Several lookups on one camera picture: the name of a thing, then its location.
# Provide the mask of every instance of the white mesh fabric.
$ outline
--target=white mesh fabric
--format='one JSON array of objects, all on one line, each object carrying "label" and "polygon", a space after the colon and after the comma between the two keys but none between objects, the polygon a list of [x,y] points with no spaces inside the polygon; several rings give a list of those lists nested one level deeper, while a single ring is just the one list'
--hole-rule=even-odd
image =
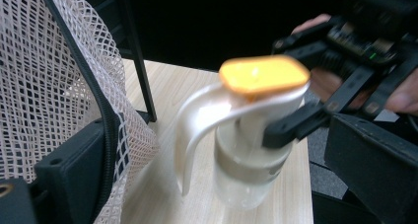
[{"label": "white mesh fabric", "polygon": [[[126,190],[159,145],[125,96],[121,57],[96,11],[84,0],[53,1],[113,110],[123,114],[116,182],[96,220],[118,223]],[[0,3],[0,179],[31,182],[36,162],[102,115],[43,1]]]}]

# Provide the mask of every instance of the wooden table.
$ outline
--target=wooden table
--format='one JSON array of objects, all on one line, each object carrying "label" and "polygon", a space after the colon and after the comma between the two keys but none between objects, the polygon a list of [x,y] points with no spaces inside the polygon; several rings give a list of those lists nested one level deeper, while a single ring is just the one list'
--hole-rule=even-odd
[{"label": "wooden table", "polygon": [[[145,105],[133,70],[125,60],[128,97],[137,110]],[[227,208],[215,195],[213,131],[196,149],[190,193],[182,197],[174,174],[174,117],[198,89],[218,81],[218,74],[146,61],[157,122],[150,126],[161,144],[159,155],[138,174],[123,207],[122,223],[314,223],[307,141],[293,147],[273,189],[257,208]]]}]

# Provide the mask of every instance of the pump bottle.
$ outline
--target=pump bottle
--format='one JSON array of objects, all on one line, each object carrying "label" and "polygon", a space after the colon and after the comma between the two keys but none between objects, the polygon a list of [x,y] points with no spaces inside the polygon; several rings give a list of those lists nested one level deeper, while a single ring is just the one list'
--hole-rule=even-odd
[{"label": "pump bottle", "polygon": [[177,114],[177,184],[187,195],[195,148],[215,129],[215,191],[232,208],[252,209],[268,194],[294,143],[262,147],[264,129],[301,105],[310,72],[290,56],[268,55],[229,59],[219,76],[218,84],[193,94]]}]

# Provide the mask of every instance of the screw hole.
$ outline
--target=screw hole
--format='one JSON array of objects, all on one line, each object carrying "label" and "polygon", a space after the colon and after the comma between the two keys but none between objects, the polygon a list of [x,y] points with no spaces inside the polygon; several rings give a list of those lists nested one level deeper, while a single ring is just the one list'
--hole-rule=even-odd
[{"label": "screw hole", "polygon": [[62,162],[62,159],[57,158],[49,162],[50,165],[58,165]]}]

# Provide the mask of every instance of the human hand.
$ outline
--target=human hand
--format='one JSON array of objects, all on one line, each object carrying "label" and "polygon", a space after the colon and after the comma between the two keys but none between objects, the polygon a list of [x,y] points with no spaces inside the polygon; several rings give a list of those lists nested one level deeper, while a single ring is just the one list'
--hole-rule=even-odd
[{"label": "human hand", "polygon": [[[321,14],[303,24],[297,26],[292,34],[298,33],[330,19],[327,14]],[[317,94],[323,102],[341,86],[342,79],[323,68],[316,67],[311,70],[311,90]],[[359,108],[373,92],[373,89],[362,91],[350,105],[351,108]],[[392,112],[402,112],[418,115],[418,69],[415,69],[389,96],[385,108]]]}]

